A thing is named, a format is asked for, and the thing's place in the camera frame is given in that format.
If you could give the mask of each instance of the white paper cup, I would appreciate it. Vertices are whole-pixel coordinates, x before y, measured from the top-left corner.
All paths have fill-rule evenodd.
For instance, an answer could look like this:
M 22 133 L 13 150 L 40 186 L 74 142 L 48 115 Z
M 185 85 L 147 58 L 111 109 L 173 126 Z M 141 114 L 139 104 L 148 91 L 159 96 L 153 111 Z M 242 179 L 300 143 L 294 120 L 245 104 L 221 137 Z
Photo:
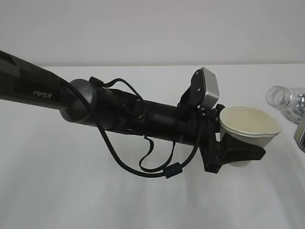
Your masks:
M 220 113 L 220 139 L 225 133 L 246 143 L 264 148 L 281 132 L 278 122 L 269 114 L 250 106 L 226 107 Z M 243 167 L 250 161 L 232 162 Z

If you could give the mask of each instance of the black robotic arm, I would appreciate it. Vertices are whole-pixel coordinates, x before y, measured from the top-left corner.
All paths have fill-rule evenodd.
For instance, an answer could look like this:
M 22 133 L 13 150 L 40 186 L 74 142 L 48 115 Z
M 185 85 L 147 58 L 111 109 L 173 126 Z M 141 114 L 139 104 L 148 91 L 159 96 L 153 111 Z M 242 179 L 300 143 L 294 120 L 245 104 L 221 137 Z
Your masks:
M 123 82 L 134 94 L 112 89 Z M 60 111 L 69 122 L 98 127 L 105 143 L 125 170 L 142 177 L 172 177 L 182 172 L 200 148 L 204 169 L 217 173 L 222 165 L 243 160 L 260 160 L 265 150 L 225 134 L 217 142 L 219 114 L 224 108 L 219 98 L 215 75 L 206 68 L 197 70 L 191 86 L 177 106 L 146 101 L 123 79 L 109 83 L 91 77 L 68 83 L 57 75 L 15 56 L 0 51 L 0 99 L 37 105 Z M 116 154 L 106 132 L 142 135 L 192 145 L 190 156 L 183 163 L 169 165 L 171 158 L 158 169 L 140 172 L 125 165 Z

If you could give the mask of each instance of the bottle neck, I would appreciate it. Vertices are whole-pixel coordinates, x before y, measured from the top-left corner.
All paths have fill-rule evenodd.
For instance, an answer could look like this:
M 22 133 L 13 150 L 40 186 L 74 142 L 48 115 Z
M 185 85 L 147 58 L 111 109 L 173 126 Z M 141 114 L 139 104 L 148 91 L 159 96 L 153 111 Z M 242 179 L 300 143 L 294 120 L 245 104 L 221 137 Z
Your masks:
M 290 107 L 293 93 L 290 88 L 274 86 L 266 94 L 267 103 L 273 108 L 283 111 Z

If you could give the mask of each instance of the white wall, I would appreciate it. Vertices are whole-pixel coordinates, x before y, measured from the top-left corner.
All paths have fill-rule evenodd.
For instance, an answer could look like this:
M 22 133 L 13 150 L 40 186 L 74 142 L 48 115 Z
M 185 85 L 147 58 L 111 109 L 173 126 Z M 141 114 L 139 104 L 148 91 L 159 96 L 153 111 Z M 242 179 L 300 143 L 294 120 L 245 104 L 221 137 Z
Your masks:
M 305 63 L 304 0 L 1 0 L 0 46 L 44 66 Z
M 119 76 L 146 100 L 177 104 L 199 67 L 48 69 L 67 80 Z M 0 228 L 304 228 L 305 155 L 293 141 L 295 126 L 268 107 L 264 94 L 276 84 L 305 86 L 305 64 L 208 69 L 217 75 L 220 103 L 255 106 L 281 123 L 283 132 L 262 161 L 226 165 L 215 175 L 203 171 L 198 153 L 171 179 L 136 177 L 115 163 L 96 128 L 67 123 L 55 110 L 0 101 Z M 109 135 L 122 159 L 138 168 L 148 143 Z M 170 142 L 155 143 L 146 166 L 158 166 L 169 155 Z M 183 161 L 190 151 L 177 145 L 173 161 Z

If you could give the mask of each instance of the plastic bottle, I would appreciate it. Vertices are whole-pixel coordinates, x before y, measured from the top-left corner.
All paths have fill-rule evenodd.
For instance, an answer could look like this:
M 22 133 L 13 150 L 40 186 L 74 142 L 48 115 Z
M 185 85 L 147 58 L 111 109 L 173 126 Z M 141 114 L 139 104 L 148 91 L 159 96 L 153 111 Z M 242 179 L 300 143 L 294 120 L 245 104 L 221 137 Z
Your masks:
M 266 94 L 267 103 L 294 124 L 305 114 L 305 88 L 274 86 Z

